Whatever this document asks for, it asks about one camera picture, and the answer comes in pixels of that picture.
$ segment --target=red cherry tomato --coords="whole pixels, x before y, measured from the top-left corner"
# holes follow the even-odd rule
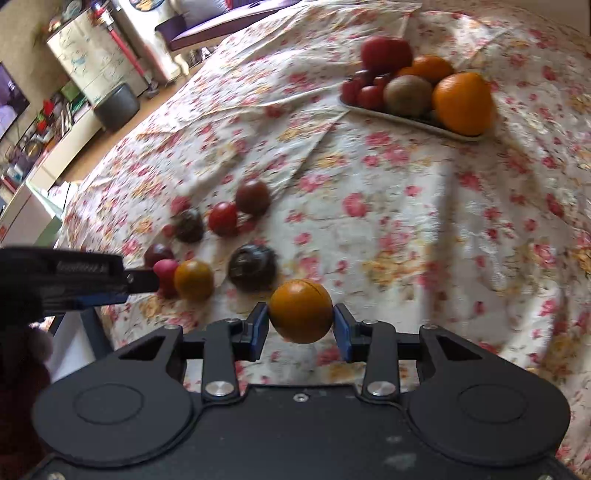
[[[353,75],[353,80],[359,84],[359,88],[363,88],[374,82],[374,76],[369,70],[358,70]]]
[[[347,105],[357,105],[357,96],[360,90],[361,87],[355,80],[346,80],[340,87],[340,99]]]
[[[207,221],[209,229],[219,236],[238,233],[238,209],[235,203],[220,202],[212,208]]]
[[[384,110],[384,89],[377,85],[362,88],[357,96],[357,103],[361,108]]]
[[[413,63],[410,45],[402,38],[377,35],[369,37],[361,45],[361,62],[375,75],[395,73]]]
[[[380,76],[374,78],[374,85],[384,89],[384,88],[386,88],[386,85],[388,84],[388,82],[391,79],[392,79],[392,76],[390,74],[380,75]]]
[[[163,258],[154,264],[154,273],[160,279],[158,292],[167,299],[175,297],[177,294],[177,290],[174,288],[174,273],[177,267],[178,262],[170,258]]]

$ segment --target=wooden floor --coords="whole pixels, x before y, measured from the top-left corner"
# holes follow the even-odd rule
[[[201,64],[192,68],[188,77],[179,77],[175,83],[160,88],[160,93],[149,100],[140,98],[139,112],[121,130],[114,134],[100,130],[71,161],[61,177],[65,181],[82,181],[98,165],[102,158],[119,140],[125,137],[142,121],[157,110],[166,100],[171,98],[201,68]]]

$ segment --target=bed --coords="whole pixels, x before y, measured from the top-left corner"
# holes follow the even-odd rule
[[[339,106],[339,84],[375,33],[481,72],[495,132],[462,144]],[[102,160],[66,212],[60,245],[140,267],[151,243],[170,241],[177,258],[214,269],[207,303],[142,295],[103,308],[116,348],[166,323],[189,331],[245,317],[268,296],[236,291],[226,262],[247,242],[269,245],[282,279],[321,282],[358,319],[401,332],[433,322],[554,382],[572,409],[558,457],[591,478],[589,72],[589,37],[516,7],[302,0],[227,38]],[[245,177],[272,189],[259,222],[233,239],[168,239],[179,197],[206,216]],[[236,369],[243,386],[363,375],[339,361],[330,336],[293,345],[274,332],[259,362]],[[401,372],[412,388],[412,365]],[[199,382],[190,361],[185,385]]]

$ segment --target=white tray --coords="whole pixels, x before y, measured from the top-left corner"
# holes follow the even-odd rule
[[[347,105],[340,98],[339,98],[339,103],[341,104],[341,106],[343,106],[346,109],[351,110],[352,112],[355,112],[355,113],[361,113],[362,115],[369,115],[369,116],[375,116],[377,118],[383,118],[384,120],[408,125],[409,127],[422,128],[423,130],[427,130],[428,132],[432,132],[437,135],[442,135],[447,138],[452,138],[452,139],[458,140],[460,142],[478,142],[486,136],[486,134],[482,134],[482,135],[478,135],[477,137],[465,137],[464,135],[454,133],[450,130],[446,130],[445,128],[436,127],[435,125],[429,124],[426,121],[413,120],[411,118],[406,118],[403,116],[390,115],[389,113],[375,112],[373,110],[367,110],[366,108]]]

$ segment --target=television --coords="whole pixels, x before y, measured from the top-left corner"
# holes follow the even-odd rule
[[[0,62],[0,140],[28,106],[29,101]]]

